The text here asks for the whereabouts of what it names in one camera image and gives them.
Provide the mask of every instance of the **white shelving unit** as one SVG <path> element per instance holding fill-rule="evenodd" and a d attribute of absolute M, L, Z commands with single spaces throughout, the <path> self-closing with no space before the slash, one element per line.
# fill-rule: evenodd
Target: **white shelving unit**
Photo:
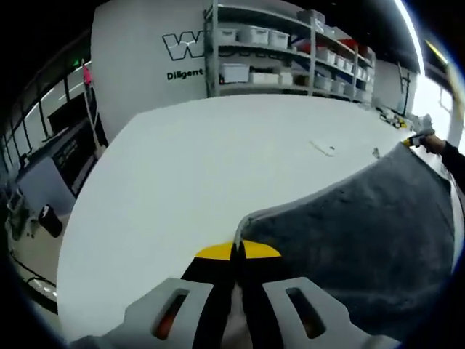
<path fill-rule="evenodd" d="M 336 65 L 327 63 L 325 60 L 316 58 L 316 47 L 328 47 L 331 51 L 349 58 L 354 61 L 354 72 L 357 72 L 358 67 L 373 67 L 371 62 L 358 54 L 358 47 L 355 49 L 349 48 L 344 43 L 315 30 L 315 25 L 302 22 L 296 18 L 282 15 L 277 12 L 272 12 L 266 9 L 259 9 L 250 6 L 242 6 L 235 4 L 219 4 L 218 0 L 213 0 L 209 9 L 204 11 L 204 30 L 205 30 L 205 64 L 206 64 L 206 88 L 209 97 L 216 97 L 226 94 L 229 91 L 236 90 L 251 90 L 257 91 L 260 89 L 276 89 L 295 92 L 302 94 L 307 92 L 308 95 L 324 95 L 348 99 L 351 101 L 359 101 L 355 98 L 357 81 L 364 81 L 357 77 L 357 74 L 346 71 Z M 242 42 L 234 42 L 231 44 L 223 44 L 218 42 L 218 32 L 220 23 L 238 23 L 242 25 L 256 25 L 264 28 L 271 28 L 290 35 L 297 35 L 303 39 L 310 40 L 310 54 L 296 51 L 293 49 L 280 49 L 272 46 L 245 44 Z M 282 62 L 284 62 L 286 71 L 290 71 L 293 75 L 308 76 L 308 86 L 285 86 L 279 84 L 252 84 L 252 83 L 237 83 L 237 84 L 220 84 L 219 81 L 219 59 L 220 54 L 226 52 L 255 52 L 255 53 L 273 53 L 276 54 Z M 308 71 L 291 69 L 291 63 L 296 60 L 307 60 L 310 69 Z M 344 76 L 346 80 L 352 82 L 350 95 L 341 95 L 334 92 L 314 88 L 314 77 L 316 66 L 324 66 L 333 75 L 339 74 Z"/>

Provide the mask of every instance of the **floor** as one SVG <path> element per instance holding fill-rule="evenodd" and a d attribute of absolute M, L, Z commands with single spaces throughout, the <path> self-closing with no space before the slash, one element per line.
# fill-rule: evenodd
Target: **floor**
<path fill-rule="evenodd" d="M 63 233 L 57 238 L 52 237 L 40 225 L 26 225 L 25 232 L 19 241 L 9 240 L 9 247 L 17 260 L 54 284 L 57 283 L 58 258 L 68 219 L 69 215 L 60 217 L 60 221 L 63 223 Z M 14 266 L 23 280 L 27 281 L 34 277 L 30 271 L 24 269 L 18 263 L 14 262 Z M 57 301 L 56 289 L 53 286 L 40 280 L 31 280 L 29 284 L 49 299 L 54 302 Z M 38 303 L 34 302 L 33 306 L 45 323 L 61 337 L 62 331 L 58 315 L 48 311 Z"/>

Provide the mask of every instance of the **gray cloth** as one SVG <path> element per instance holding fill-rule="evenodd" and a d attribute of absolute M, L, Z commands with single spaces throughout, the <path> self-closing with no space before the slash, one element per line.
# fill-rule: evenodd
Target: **gray cloth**
<path fill-rule="evenodd" d="M 403 340 L 450 275 L 450 183 L 403 145 L 330 188 L 250 217 L 244 238 L 277 249 L 369 334 Z"/>

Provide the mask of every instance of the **white table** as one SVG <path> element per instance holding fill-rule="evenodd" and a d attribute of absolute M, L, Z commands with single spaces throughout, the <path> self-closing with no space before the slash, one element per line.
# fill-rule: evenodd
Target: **white table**
<path fill-rule="evenodd" d="M 104 334 L 127 305 L 256 210 L 307 196 L 374 162 L 408 133 L 338 100 L 242 95 L 142 113 L 90 174 L 57 274 L 65 338 Z M 333 156 L 317 150 L 332 146 Z"/>

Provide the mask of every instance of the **person's hand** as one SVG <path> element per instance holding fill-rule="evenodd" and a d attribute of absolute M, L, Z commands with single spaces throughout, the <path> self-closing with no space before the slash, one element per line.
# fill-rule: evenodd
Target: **person's hand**
<path fill-rule="evenodd" d="M 441 154 L 445 148 L 445 140 L 441 140 L 436 135 L 426 136 L 421 140 L 421 144 L 429 153 Z"/>

